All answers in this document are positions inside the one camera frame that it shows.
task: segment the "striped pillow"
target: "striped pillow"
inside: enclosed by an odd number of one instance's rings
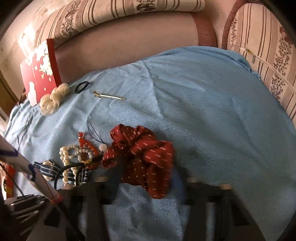
[[[296,127],[296,49],[276,17],[263,5],[245,4],[232,22],[227,45],[261,75]]]

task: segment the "red card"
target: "red card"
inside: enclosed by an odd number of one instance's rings
[[[22,80],[31,106],[51,94],[62,82],[54,53],[53,39],[42,42],[20,65]]]

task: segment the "black cord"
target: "black cord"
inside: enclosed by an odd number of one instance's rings
[[[8,172],[5,170],[5,167],[0,163],[0,166],[2,167],[3,171],[6,173],[6,175],[12,180],[13,184],[17,187],[17,189],[20,191],[22,196],[25,196],[22,190],[19,188],[19,186],[15,183],[14,179],[8,174]]]
[[[77,173],[76,173],[76,187],[78,187],[79,184],[80,184],[80,181],[79,181],[79,174],[81,173],[81,171],[82,171],[83,168],[84,168],[84,167],[79,167],[79,168],[77,169]]]
[[[98,138],[99,138],[100,140],[97,140],[96,138],[94,138],[94,137],[91,135],[90,128],[89,128],[89,124],[91,125],[92,129],[94,130],[94,132],[96,133],[96,135],[98,136]],[[103,142],[103,140],[100,138],[100,136],[98,135],[98,133],[96,132],[96,130],[94,129],[94,127],[92,126],[92,124],[91,124],[90,122],[87,122],[87,129],[88,129],[88,131],[89,131],[90,136],[91,136],[94,140],[96,140],[97,142],[101,142],[101,143],[103,143],[103,144],[106,144],[106,143]]]
[[[59,179],[59,176],[64,172],[66,171],[67,169],[71,168],[71,167],[85,167],[85,164],[82,163],[82,162],[78,162],[78,163],[73,163],[73,164],[70,164],[70,165],[67,165],[63,168],[61,168],[59,170],[59,172],[57,173],[56,177],[54,178],[54,188],[55,190],[57,189],[57,180]]]

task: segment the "blue fabric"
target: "blue fabric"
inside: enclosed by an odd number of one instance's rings
[[[74,94],[82,81],[90,85]],[[192,176],[232,184],[267,241],[286,228],[296,211],[295,129],[241,55],[178,48],[91,72],[70,89],[51,116],[28,102],[13,109],[5,137],[32,163],[59,161],[59,148],[77,144],[87,121],[107,143],[116,125],[142,125],[174,143],[177,162]],[[94,98],[94,90],[127,100]],[[18,183],[25,193],[34,192],[22,178]],[[120,185],[115,205],[105,212],[112,240],[181,240],[188,216],[173,192],[153,200],[140,186],[128,184]]]

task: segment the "white bead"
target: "white bead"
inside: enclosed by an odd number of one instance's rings
[[[44,177],[46,180],[48,180],[48,181],[51,181],[51,180],[52,180],[52,177],[48,177],[48,176],[45,176],[45,175],[43,175],[43,177]]]
[[[64,183],[64,189],[70,190],[71,189],[71,184],[70,183]]]
[[[101,144],[99,146],[99,150],[102,151],[102,152],[104,152],[104,153],[107,151],[107,149],[108,149],[108,147],[107,147],[106,144]]]
[[[64,183],[68,183],[68,178],[63,177],[63,182],[64,182]]]

